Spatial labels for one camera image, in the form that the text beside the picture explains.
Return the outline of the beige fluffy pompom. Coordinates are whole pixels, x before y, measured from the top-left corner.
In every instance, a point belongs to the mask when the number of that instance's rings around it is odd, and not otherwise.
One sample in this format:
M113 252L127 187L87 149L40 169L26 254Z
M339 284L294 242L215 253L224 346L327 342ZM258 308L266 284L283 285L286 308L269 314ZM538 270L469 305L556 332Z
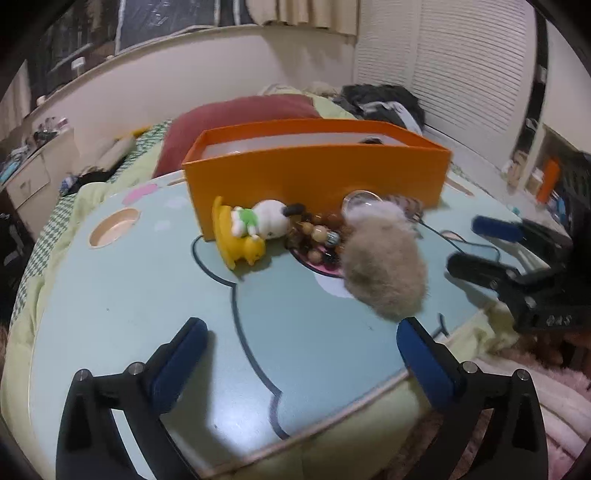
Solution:
M352 233L341 254L345 287L378 315L392 320L420 311L428 290L428 267L412 222L392 202L346 210Z

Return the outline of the yellow white dog figurine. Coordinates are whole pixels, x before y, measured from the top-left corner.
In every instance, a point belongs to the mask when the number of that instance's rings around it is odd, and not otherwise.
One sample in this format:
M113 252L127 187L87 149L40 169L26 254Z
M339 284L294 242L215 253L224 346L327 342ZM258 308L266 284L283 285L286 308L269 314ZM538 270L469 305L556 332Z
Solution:
M226 267L235 270L239 260L253 266L266 255L266 242L287 236L291 217L301 215L301 203L259 201L252 208L230 207L222 197L214 199L211 211L216 247Z

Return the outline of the white louvered closet door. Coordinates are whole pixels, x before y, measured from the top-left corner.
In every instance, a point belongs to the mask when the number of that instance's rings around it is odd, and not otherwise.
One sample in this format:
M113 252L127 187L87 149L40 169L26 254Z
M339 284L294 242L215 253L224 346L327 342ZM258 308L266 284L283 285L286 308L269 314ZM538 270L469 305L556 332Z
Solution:
M363 1L353 77L404 86L427 126L501 168L525 120L535 51L526 1Z

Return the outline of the orange cardboard box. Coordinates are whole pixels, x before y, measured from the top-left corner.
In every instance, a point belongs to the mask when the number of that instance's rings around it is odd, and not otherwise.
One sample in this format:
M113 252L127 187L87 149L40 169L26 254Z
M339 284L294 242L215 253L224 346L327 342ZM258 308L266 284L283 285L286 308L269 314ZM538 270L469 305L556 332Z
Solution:
M267 199L331 213L356 190L439 203L449 149L393 124L291 119L204 131L182 168L204 239L214 239L212 205L252 207Z

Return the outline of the dark clothes pile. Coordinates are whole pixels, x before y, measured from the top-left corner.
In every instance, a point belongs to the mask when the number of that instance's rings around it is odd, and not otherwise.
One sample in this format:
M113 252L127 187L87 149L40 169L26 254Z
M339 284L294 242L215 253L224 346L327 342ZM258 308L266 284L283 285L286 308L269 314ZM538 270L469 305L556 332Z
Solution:
M423 134L425 111L419 99L401 85L346 85L335 100L363 120L382 121Z

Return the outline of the white side cabinet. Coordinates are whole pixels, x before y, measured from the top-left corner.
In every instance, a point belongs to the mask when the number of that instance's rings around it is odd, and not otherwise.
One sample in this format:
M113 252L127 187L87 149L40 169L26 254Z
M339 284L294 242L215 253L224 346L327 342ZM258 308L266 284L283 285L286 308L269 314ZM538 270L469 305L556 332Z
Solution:
M48 222L61 182L78 158L74 130L68 129L25 160L2 186L34 240Z

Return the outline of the beige rolled pillow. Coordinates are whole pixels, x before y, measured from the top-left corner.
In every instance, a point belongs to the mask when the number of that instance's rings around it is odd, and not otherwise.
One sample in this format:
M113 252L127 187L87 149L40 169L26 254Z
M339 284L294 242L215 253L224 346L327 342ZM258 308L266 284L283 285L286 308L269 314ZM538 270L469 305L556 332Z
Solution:
M134 136L127 136L117 140L94 164L99 171L111 171L115 169L135 148Z

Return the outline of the green checkered bed sheet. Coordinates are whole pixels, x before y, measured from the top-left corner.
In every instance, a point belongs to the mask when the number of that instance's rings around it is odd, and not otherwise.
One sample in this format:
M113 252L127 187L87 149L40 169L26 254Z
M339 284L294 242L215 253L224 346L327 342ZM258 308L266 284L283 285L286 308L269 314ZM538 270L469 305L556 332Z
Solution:
M162 142L171 123L171 120L157 123L143 133L121 166L106 182L89 183L84 185L77 193L59 198L48 222L42 228L25 268L18 287L10 324L14 323L25 306L29 279L43 275L51 251L68 228L75 210L76 201L80 199L82 202L89 202L89 199L92 198L94 204L100 204L105 198L149 180L155 169Z

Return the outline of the dark red pillow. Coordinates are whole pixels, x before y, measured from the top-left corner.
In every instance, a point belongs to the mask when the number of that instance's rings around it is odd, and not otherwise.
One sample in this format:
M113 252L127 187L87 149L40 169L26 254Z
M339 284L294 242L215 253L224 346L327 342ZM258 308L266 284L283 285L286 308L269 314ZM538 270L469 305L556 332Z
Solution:
M203 131L245 123L320 117L311 98L301 94L240 97L199 106L170 124L152 177L179 170Z

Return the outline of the beige curtain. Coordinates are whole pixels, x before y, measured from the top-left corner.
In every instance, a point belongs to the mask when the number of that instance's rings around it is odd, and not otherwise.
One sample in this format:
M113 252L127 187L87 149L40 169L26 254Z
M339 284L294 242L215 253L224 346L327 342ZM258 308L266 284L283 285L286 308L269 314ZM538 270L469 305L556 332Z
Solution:
M346 36L358 32L356 0L247 0L246 7L259 25L305 26Z

